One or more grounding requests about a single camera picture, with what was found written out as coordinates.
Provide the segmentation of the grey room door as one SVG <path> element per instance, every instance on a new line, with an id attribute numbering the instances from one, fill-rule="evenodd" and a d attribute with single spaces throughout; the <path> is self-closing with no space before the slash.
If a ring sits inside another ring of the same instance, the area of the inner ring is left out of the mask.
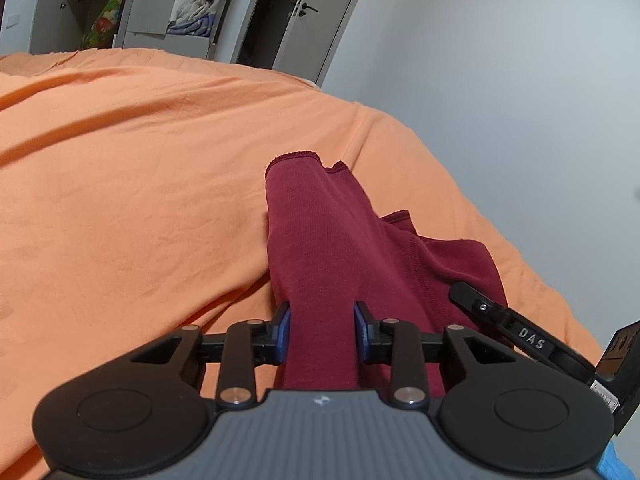
<path id="1" fill-rule="evenodd" d="M 318 81 L 350 0 L 297 0 L 272 68 Z"/>

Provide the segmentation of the folded clothes pile in wardrobe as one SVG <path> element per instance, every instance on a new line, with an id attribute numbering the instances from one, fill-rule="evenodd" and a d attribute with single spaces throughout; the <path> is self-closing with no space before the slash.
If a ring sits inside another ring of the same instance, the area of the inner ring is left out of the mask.
<path id="1" fill-rule="evenodd" d="M 208 37 L 216 8 L 208 0 L 175 0 L 169 14 L 169 35 Z"/>

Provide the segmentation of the colourful bag in wardrobe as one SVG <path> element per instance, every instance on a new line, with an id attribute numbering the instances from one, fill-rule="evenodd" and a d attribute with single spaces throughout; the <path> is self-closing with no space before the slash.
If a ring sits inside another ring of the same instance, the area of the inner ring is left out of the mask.
<path id="1" fill-rule="evenodd" d="M 104 8 L 82 37 L 81 50 L 111 47 L 122 14 L 122 0 L 107 0 Z"/>

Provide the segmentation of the dark red t-shirt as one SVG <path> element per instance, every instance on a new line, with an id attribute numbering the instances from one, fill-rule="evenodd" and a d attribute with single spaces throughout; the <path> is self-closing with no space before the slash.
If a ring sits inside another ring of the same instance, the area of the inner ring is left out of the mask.
<path id="1" fill-rule="evenodd" d="M 378 216 L 346 165 L 313 152 L 280 156 L 266 171 L 268 266 L 277 304 L 291 307 L 288 356 L 277 384 L 291 390 L 383 389 L 385 365 L 357 356 L 354 305 L 424 333 L 470 325 L 448 298 L 465 282 L 506 302 L 494 260 L 476 240 L 420 237 L 408 211 Z"/>

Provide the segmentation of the orange bed sheet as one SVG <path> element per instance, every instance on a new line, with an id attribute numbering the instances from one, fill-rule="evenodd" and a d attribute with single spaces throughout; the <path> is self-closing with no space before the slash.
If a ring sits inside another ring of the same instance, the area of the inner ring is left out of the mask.
<path id="1" fill-rule="evenodd" d="M 483 243 L 506 298 L 590 361 L 564 298 L 395 118 L 310 82 L 114 49 L 1 60 L 1 474 L 47 470 L 32 412 L 52 388 L 181 324 L 267 307 L 265 172 L 344 162 L 378 214 Z"/>

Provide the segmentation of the grey wardrobe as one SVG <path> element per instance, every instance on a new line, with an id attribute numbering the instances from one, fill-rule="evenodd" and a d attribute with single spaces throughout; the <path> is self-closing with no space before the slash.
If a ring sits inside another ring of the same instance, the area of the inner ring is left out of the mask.
<path id="1" fill-rule="evenodd" d="M 238 60 L 258 0 L 219 0 L 212 28 L 203 37 L 169 31 L 176 0 L 124 0 L 112 46 L 160 49 L 224 63 Z M 75 51 L 107 0 L 36 0 L 28 50 Z"/>

